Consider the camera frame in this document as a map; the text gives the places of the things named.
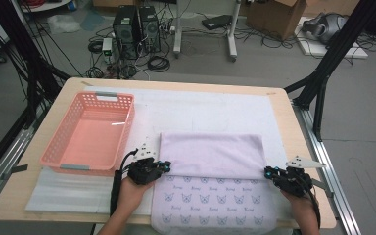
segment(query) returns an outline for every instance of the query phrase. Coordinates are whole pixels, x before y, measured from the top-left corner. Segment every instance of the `folded cloth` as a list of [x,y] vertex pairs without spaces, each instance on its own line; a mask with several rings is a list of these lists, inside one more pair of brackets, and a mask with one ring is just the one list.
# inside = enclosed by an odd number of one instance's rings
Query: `folded cloth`
[[152,226],[162,234],[264,234],[276,226],[261,137],[163,133],[171,172],[154,188]]

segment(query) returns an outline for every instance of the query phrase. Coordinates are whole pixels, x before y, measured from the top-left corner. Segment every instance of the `pink plastic basket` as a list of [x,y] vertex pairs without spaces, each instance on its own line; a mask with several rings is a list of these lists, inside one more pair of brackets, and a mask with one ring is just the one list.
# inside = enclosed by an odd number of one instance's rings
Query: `pink plastic basket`
[[130,94],[77,93],[41,164],[60,173],[114,175],[132,125],[133,100]]

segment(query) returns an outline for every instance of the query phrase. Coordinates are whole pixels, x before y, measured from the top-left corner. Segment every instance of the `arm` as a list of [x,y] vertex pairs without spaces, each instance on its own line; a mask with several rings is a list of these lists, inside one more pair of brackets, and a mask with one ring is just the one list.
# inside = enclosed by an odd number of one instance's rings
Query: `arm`
[[124,178],[121,182],[117,208],[102,230],[100,230],[99,235],[121,234],[127,220],[139,207],[143,194],[153,185],[154,182],[147,185],[136,185],[130,178]]
[[303,235],[319,235],[316,214],[308,198],[298,198],[285,191],[280,191],[289,200],[292,213]]

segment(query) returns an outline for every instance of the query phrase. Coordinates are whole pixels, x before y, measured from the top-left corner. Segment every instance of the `concrete floor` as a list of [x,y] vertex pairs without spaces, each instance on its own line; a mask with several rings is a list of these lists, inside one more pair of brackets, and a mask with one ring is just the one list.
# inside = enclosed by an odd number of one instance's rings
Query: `concrete floor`
[[[94,25],[87,30],[54,35],[57,44],[71,59],[80,73],[89,68],[88,39],[96,31],[112,25],[113,18],[98,18],[88,10],[67,12],[64,9],[40,15],[41,19],[55,14],[71,14],[84,23]],[[186,25],[202,28],[202,17],[185,19]],[[239,20],[244,27],[244,19]],[[44,37],[56,67],[69,74],[77,72],[62,54]],[[309,75],[318,59],[304,56],[298,45],[287,49],[261,45],[261,37],[236,40],[238,59],[228,58],[225,38],[190,33],[183,36],[182,53],[175,59],[170,53],[170,69],[165,73],[147,70],[150,80],[232,84],[246,86],[286,87]],[[376,52],[367,51],[367,60],[342,61],[328,83],[322,124],[322,137],[332,164],[340,178],[352,212],[362,234],[376,233]],[[139,72],[136,80],[147,80]],[[290,98],[299,91],[290,94]],[[8,62],[0,64],[0,140],[24,110],[26,103],[18,77]],[[0,222],[0,234],[90,234],[92,224],[77,223],[16,223]],[[345,234],[340,225],[322,234]]]

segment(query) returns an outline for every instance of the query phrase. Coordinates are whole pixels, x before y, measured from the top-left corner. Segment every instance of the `wooden tabletop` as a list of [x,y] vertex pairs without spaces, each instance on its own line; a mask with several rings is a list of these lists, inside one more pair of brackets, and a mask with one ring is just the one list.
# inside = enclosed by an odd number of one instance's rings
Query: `wooden tabletop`
[[[212,85],[179,82],[155,82],[134,80],[108,80],[92,78],[71,78],[64,85],[57,100],[53,104],[46,118],[35,133],[28,148],[26,149],[19,165],[28,165],[27,171],[14,173],[8,180],[0,194],[0,220],[19,221],[71,221],[104,223],[109,216],[107,214],[83,213],[83,212],[40,212],[26,211],[25,206],[29,201],[32,191],[41,171],[39,158],[44,153],[46,146],[51,140],[56,128],[60,124],[64,113],[69,107],[76,92],[86,86],[124,87],[134,89],[158,89],[180,90],[198,92],[217,92],[231,94],[248,94],[267,96],[270,99],[273,112],[276,116],[279,131],[284,144],[288,159],[295,156],[309,157],[310,152],[304,135],[292,109],[286,92],[281,88]],[[306,169],[312,178],[319,179],[315,169]],[[317,200],[320,205],[322,228],[333,228],[336,225],[335,216],[324,193],[318,193]],[[129,223],[150,224],[147,215],[134,215]],[[279,220],[280,227],[297,227],[292,219]]]

